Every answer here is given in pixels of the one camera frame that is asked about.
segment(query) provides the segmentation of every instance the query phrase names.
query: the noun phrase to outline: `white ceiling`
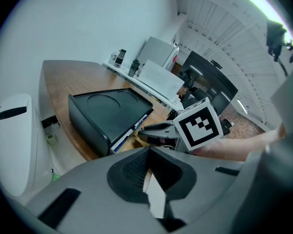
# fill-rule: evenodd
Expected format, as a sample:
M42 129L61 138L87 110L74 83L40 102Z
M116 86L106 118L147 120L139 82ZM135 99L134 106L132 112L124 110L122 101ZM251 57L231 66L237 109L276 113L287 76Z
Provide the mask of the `white ceiling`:
M217 61L221 72L239 90L236 98L250 115L270 127L281 119L270 101L285 77L266 47L266 18L249 0L177 0L178 13L187 15L180 49ZM290 72L291 52L283 50Z

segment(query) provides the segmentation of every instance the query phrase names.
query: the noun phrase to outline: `floor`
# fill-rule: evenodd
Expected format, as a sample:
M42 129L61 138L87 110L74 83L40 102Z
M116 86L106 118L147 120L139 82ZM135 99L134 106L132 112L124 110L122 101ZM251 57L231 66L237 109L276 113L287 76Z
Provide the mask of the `floor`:
M234 126L230 127L230 133L224 138L250 138L265 132L249 119L239 114L231 103L221 113L221 116L221 119L227 119L229 122L234 123Z
M63 129L58 124L45 128L45 132L47 135L52 133L57 140L55 145L49 146L51 149L55 174L62 176L69 170L86 162L68 140Z

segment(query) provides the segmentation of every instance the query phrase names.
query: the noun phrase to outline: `black monitor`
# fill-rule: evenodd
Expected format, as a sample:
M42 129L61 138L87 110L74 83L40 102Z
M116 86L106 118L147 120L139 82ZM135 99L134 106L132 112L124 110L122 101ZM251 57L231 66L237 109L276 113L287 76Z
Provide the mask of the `black monitor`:
M193 51L182 66L178 77L185 82L185 87L191 89L196 99L208 97L218 115L238 92L216 66Z

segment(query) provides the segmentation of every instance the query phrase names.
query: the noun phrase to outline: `black and white fiducial marker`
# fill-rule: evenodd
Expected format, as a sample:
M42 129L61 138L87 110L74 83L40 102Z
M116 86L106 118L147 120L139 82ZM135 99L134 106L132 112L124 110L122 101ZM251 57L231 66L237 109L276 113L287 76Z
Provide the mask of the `black and white fiducial marker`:
M186 108L173 123L190 151L223 136L218 116L208 97Z

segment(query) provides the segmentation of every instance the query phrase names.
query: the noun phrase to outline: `black tray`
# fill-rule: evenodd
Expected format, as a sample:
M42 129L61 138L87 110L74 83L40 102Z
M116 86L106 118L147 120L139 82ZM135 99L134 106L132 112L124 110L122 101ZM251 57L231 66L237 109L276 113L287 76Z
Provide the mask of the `black tray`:
M68 96L71 123L100 156L106 156L152 106L130 88Z

